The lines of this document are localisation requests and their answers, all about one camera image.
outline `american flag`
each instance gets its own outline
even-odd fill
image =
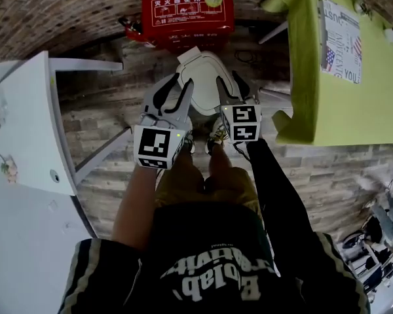
[[[355,43],[354,43],[354,50],[360,60],[362,60],[362,51],[361,51],[361,39],[359,37],[356,38]]]
[[[332,68],[333,60],[335,59],[335,53],[330,47],[327,47],[327,54],[326,54],[326,71],[330,71]]]

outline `green table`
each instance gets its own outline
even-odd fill
[[[354,0],[332,0],[354,12]],[[273,120],[279,143],[359,145],[393,143],[393,43],[391,25],[376,12],[359,16],[362,82],[353,84],[320,70],[317,0],[266,0],[267,12],[288,11],[293,73],[293,117]]]

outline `khaki shorts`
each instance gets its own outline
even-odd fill
[[[164,171],[156,189],[157,207],[209,201],[246,206],[262,220],[252,180],[239,167],[230,167],[221,175],[213,175],[204,181],[201,172],[193,164],[175,162],[171,170]]]

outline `sticker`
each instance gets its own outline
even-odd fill
[[[257,122],[255,106],[237,106],[233,107],[233,122]]]
[[[10,184],[15,184],[18,180],[18,167],[16,166],[16,163],[13,160],[13,157],[8,155],[7,157],[3,157],[0,155],[0,169],[1,172],[4,173],[4,175],[7,178],[7,181]]]
[[[167,169],[168,164],[164,160],[146,160],[144,158],[138,158],[142,166],[154,167],[157,169]]]
[[[144,128],[138,154],[165,158],[168,155],[170,131]]]
[[[234,140],[245,141],[256,138],[257,126],[234,126]]]
[[[153,27],[189,22],[224,22],[225,0],[209,7],[204,0],[151,0]]]

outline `sneaker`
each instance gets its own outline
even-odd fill
[[[365,208],[372,208],[376,202],[377,202],[377,199],[372,199],[371,201],[367,202],[364,207]]]
[[[221,117],[219,117],[212,127],[212,132],[207,138],[207,142],[205,143],[205,153],[211,154],[212,147],[214,144],[219,144],[224,147],[224,141],[229,138],[229,134],[225,129],[223,121]]]
[[[194,137],[192,136],[193,125],[192,125],[191,118],[189,116],[187,117],[186,122],[189,123],[189,126],[191,128],[189,129],[189,131],[187,132],[187,134],[185,136],[185,140],[183,142],[183,145],[186,145],[189,152],[191,154],[193,154],[195,152],[195,143],[194,143]]]

